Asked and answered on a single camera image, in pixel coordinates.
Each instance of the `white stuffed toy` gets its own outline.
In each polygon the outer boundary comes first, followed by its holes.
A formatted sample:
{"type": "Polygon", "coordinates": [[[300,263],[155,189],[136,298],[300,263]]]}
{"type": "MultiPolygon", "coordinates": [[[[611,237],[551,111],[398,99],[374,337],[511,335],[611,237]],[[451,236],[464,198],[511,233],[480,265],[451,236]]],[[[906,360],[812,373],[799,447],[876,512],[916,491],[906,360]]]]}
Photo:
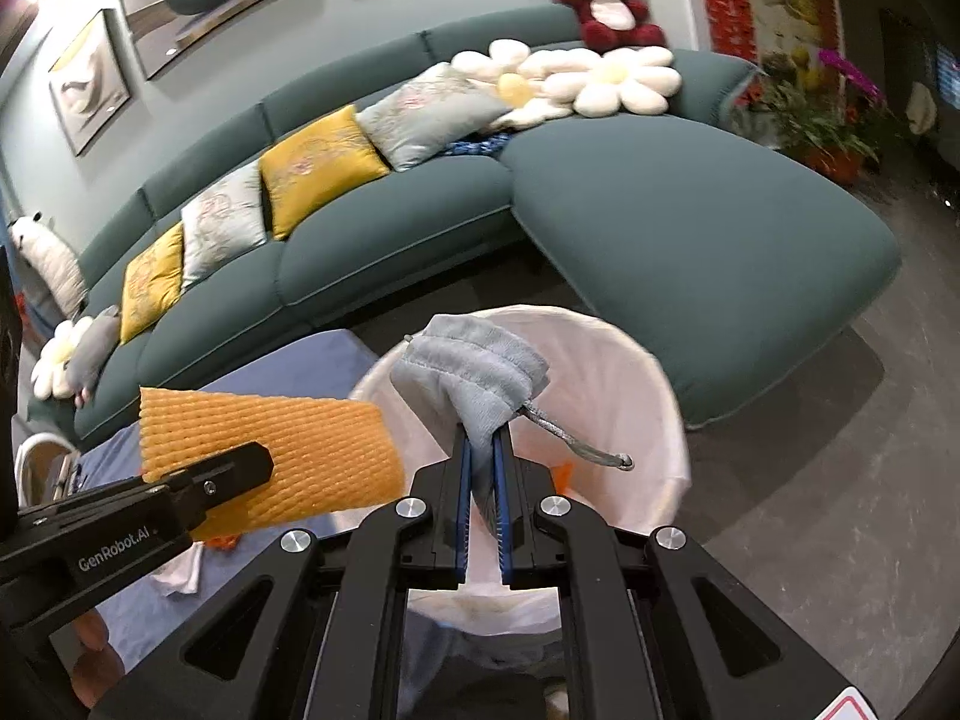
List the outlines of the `white stuffed toy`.
{"type": "Polygon", "coordinates": [[[597,57],[592,66],[547,76],[544,95],[555,105],[572,105],[581,116],[611,116],[621,105],[631,113],[659,116],[683,79],[669,67],[673,53],[659,46],[623,47],[597,57]]]}
{"type": "Polygon", "coordinates": [[[86,297],[80,264],[70,247],[40,221],[20,217],[10,225],[13,246],[43,279],[64,317],[75,317],[86,297]]]}
{"type": "Polygon", "coordinates": [[[529,47],[520,41],[494,40],[490,44],[490,56],[480,52],[460,52],[450,60],[455,70],[478,86],[496,92],[504,103],[514,108],[487,127],[489,131],[528,129],[573,113],[569,105],[555,105],[544,96],[542,78],[545,76],[522,74],[520,69],[529,63],[530,58],[529,47]]]}
{"type": "Polygon", "coordinates": [[[458,53],[450,64],[479,86],[495,91],[514,109],[488,129],[528,129],[576,112],[598,118],[621,106],[657,116],[683,79],[669,67],[673,53],[663,47],[623,47],[606,55],[589,49],[539,50],[517,40],[494,40],[490,56],[458,53]]]}
{"type": "Polygon", "coordinates": [[[76,324],[67,319],[56,326],[54,337],[43,346],[40,360],[30,375],[37,400],[46,400],[51,395],[59,400],[74,396],[75,392],[66,381],[66,364],[91,324],[93,317],[82,317],[76,324]]]}

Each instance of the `orange foam net sleeve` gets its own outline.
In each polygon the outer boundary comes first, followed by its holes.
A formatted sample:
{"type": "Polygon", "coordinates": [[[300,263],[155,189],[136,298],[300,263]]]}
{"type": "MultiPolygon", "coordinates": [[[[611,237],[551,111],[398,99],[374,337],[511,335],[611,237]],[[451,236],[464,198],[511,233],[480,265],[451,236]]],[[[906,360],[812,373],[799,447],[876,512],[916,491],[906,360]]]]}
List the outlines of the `orange foam net sleeve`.
{"type": "Polygon", "coordinates": [[[247,442],[270,451],[270,481],[210,509],[194,541],[387,503],[403,464],[371,403],[220,392],[140,391],[140,451],[148,484],[247,442]]]}

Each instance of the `silver screw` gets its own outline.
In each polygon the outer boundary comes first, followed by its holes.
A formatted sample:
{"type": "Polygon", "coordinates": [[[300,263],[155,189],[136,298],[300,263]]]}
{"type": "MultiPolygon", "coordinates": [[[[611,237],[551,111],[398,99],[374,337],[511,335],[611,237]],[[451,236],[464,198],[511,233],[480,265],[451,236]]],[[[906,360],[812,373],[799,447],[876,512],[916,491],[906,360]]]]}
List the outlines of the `silver screw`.
{"type": "Polygon", "coordinates": [[[680,528],[660,528],[656,531],[656,543],[664,549],[682,549],[686,544],[686,533],[680,528]]]}
{"type": "Polygon", "coordinates": [[[280,547],[284,552],[302,552],[310,546],[310,533],[306,531],[287,531],[280,537],[280,547]]]}
{"type": "Polygon", "coordinates": [[[397,514],[407,519],[419,517],[426,511],[426,504],[419,498],[404,498],[397,503],[397,514]]]}
{"type": "Polygon", "coordinates": [[[570,511],[570,502],[563,495],[547,495],[541,501],[541,512],[551,517],[563,517],[570,511]]]}

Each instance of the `white flower cushion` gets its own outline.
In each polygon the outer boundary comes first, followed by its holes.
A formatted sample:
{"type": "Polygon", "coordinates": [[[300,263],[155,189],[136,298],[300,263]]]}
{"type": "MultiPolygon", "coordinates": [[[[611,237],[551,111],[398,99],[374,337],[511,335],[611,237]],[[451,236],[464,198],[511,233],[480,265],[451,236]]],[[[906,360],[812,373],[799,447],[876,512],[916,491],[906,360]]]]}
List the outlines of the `white flower cushion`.
{"type": "Polygon", "coordinates": [[[181,293],[234,257],[267,241],[257,160],[237,167],[181,209],[184,280],[181,293]]]}
{"type": "MultiPolygon", "coordinates": [[[[565,53],[572,55],[578,50],[565,53]]],[[[659,116],[666,113],[667,98],[675,95],[683,82],[678,71],[669,67],[672,62],[673,53],[659,46],[616,49],[589,69],[583,68],[583,57],[576,61],[568,58],[566,63],[551,57],[551,67],[579,63],[582,69],[549,74],[544,95],[555,105],[572,103],[574,111],[590,118],[611,116],[621,106],[631,113],[659,116]]]]}
{"type": "Polygon", "coordinates": [[[494,40],[490,44],[489,56],[480,52],[460,52],[450,60],[450,65],[474,85],[495,93],[510,106],[508,113],[485,128],[485,131],[498,131],[529,129],[549,119],[572,114],[573,108],[569,104],[555,104],[547,98],[541,79],[571,62],[578,69],[592,66],[592,58],[600,61],[599,55],[587,49],[531,55],[529,47],[518,40],[494,40]]]}

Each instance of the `white laundry basket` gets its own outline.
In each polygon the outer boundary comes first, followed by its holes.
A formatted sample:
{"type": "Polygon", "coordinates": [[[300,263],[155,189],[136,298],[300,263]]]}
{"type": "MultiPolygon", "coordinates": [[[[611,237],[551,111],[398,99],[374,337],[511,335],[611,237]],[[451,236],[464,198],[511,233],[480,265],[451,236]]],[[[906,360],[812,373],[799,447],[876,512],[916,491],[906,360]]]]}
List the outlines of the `white laundry basket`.
{"type": "MultiPolygon", "coordinates": [[[[594,466],[525,418],[510,423],[515,455],[545,466],[573,464],[566,494],[589,503],[617,528],[650,533],[668,524],[690,484],[683,420],[656,359],[625,333],[567,309],[508,306],[474,314],[516,333],[550,364],[550,384],[536,399],[560,426],[606,452],[626,452],[634,470],[594,466]]],[[[350,394],[378,405],[412,483],[421,466],[443,461],[440,449],[390,382],[407,344],[382,357],[350,394]]],[[[371,509],[334,514],[338,530],[355,528],[371,509]]],[[[511,591],[500,583],[496,540],[475,505],[470,512],[467,581],[458,591],[412,591],[409,607],[477,635],[544,634],[560,627],[553,589],[511,591]]]]}

